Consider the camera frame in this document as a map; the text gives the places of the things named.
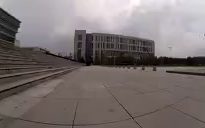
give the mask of stone step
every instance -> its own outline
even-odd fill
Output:
[[[36,71],[29,71],[29,72],[3,74],[3,75],[0,75],[0,85],[5,84],[5,83],[11,83],[11,82],[22,80],[22,79],[28,79],[29,77],[39,76],[45,73],[50,73],[50,72],[59,71],[63,69],[65,68],[52,68],[52,69],[43,69],[43,70],[36,70]]]
[[[8,58],[8,57],[1,57],[0,60],[8,60],[8,61],[23,61],[23,62],[36,62],[30,59],[20,59],[20,58]]]
[[[61,76],[63,74],[69,73],[77,68],[69,68],[63,69],[61,71],[51,72],[47,74],[43,74],[40,76],[30,77],[28,79],[23,79],[19,81],[15,81],[13,83],[6,83],[0,86],[0,99],[8,97],[10,95],[22,92],[27,88],[33,87],[39,83],[42,83],[46,80],[50,80],[52,78]]]
[[[10,60],[10,59],[0,59],[1,63],[20,63],[20,64],[37,64],[38,62],[34,61],[22,61],[22,60]]]
[[[2,67],[26,67],[26,66],[51,66],[51,64],[48,63],[36,63],[36,64],[30,64],[30,63],[3,63],[0,62],[0,68]]]
[[[0,68],[0,75],[18,73],[18,72],[36,71],[36,70],[47,69],[47,68],[52,68],[52,67],[49,66],[6,67],[6,68]]]
[[[0,53],[0,57],[19,58],[19,59],[29,59],[29,60],[31,60],[30,58],[24,57],[24,56],[13,56],[13,55],[10,55],[10,54],[2,54],[2,53]]]
[[[5,51],[0,51],[0,53],[7,54],[7,55],[13,55],[13,56],[20,56],[20,57],[23,56],[21,53],[13,53],[13,52],[5,52]]]
[[[18,54],[20,54],[20,53],[22,52],[21,50],[16,50],[16,49],[6,50],[6,49],[2,49],[2,48],[0,48],[0,51],[1,51],[1,52],[9,52],[9,53],[18,53]]]

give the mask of glass window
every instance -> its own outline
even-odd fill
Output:
[[[82,35],[78,35],[78,40],[82,40]]]
[[[78,48],[82,48],[82,42],[78,42]]]

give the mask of stairs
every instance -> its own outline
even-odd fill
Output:
[[[80,66],[77,62],[42,52],[0,47],[0,99]]]

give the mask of overcast sky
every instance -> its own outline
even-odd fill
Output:
[[[86,29],[153,39],[157,56],[205,56],[205,0],[0,0],[0,6],[22,21],[22,46],[73,52],[75,29]]]

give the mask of concrete surface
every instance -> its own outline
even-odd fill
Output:
[[[167,69],[80,68],[1,100],[0,128],[205,128],[205,76]]]
[[[205,67],[178,68],[178,69],[167,70],[166,72],[167,73],[205,76]]]

